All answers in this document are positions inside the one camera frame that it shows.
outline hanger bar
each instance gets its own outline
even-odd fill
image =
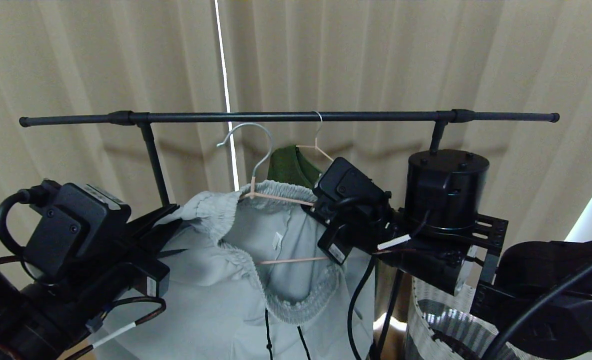
[[[473,120],[545,121],[555,123],[559,114],[530,112],[474,112],[454,109],[449,111],[367,111],[321,112],[326,122],[353,121],[436,121],[467,123]],[[116,111],[110,114],[21,117],[20,124],[28,128],[39,125],[115,124],[138,125],[140,123],[283,123],[318,122],[320,116],[313,111],[303,112],[133,112]]]

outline black drawstring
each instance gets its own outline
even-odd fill
[[[269,336],[269,311],[267,308],[264,309],[264,325],[267,328],[267,350],[269,351],[269,359],[273,360],[273,352],[271,351],[271,337]],[[302,346],[305,348],[305,353],[307,353],[307,360],[311,360],[309,349],[307,349],[307,343],[305,342],[305,336],[302,334],[302,328],[300,328],[300,326],[298,326],[298,334],[300,335]]]
[[[269,311],[264,309],[264,325],[267,327],[267,350],[269,351],[269,359],[273,360],[273,353],[271,352],[271,337],[269,336]]]
[[[298,326],[298,333],[300,334],[300,341],[302,342],[302,346],[305,348],[305,353],[307,353],[307,360],[311,360],[311,356],[309,355],[309,349],[307,349],[305,337],[302,335],[302,328],[300,328],[300,326]]]

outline white laundry basket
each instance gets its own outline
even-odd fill
[[[405,360],[480,358],[498,331],[468,313],[475,289],[464,285],[458,296],[451,296],[417,278],[412,287]],[[497,359],[540,360],[511,344],[504,346]]]

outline pink hanger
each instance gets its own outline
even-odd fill
[[[231,129],[230,132],[227,133],[227,136],[225,136],[225,139],[219,143],[218,145],[216,145],[218,148],[220,148],[221,146],[224,146],[227,141],[229,140],[229,137],[231,137],[231,135],[239,128],[243,127],[243,126],[257,126],[258,128],[261,128],[262,130],[264,130],[264,132],[267,135],[267,140],[269,141],[269,151],[267,152],[267,154],[261,159],[261,161],[259,161],[255,166],[254,166],[254,170],[252,170],[252,188],[251,191],[249,191],[249,193],[242,195],[240,198],[244,199],[244,198],[266,198],[266,199],[274,199],[274,200],[282,200],[282,201],[286,201],[288,203],[296,203],[296,204],[302,204],[302,205],[307,205],[308,207],[313,207],[314,204],[311,202],[306,202],[306,201],[302,201],[302,200],[296,200],[295,198],[288,198],[288,197],[282,197],[282,196],[273,196],[272,194],[263,194],[263,193],[258,193],[255,191],[255,174],[256,174],[256,170],[258,170],[258,167],[260,166],[260,164],[262,164],[263,162],[265,162],[271,155],[271,152],[273,151],[273,137],[271,137],[271,133],[269,132],[269,130],[267,130],[266,127],[259,125],[258,123],[254,123],[254,122],[244,122],[241,123],[239,125],[236,125],[236,127],[234,127],[233,129]]]
[[[316,137],[314,137],[314,146],[311,145],[296,145],[296,148],[309,148],[309,149],[315,149],[318,152],[320,152],[322,155],[325,155],[325,157],[327,159],[329,159],[331,162],[334,161],[334,159],[332,157],[330,157],[330,155],[327,155],[326,152],[324,152],[321,148],[318,147],[318,133],[320,132],[320,130],[323,128],[323,116],[318,112],[318,111],[314,111],[316,114],[318,114],[318,116],[320,116],[320,126],[318,126],[318,130],[316,130]]]

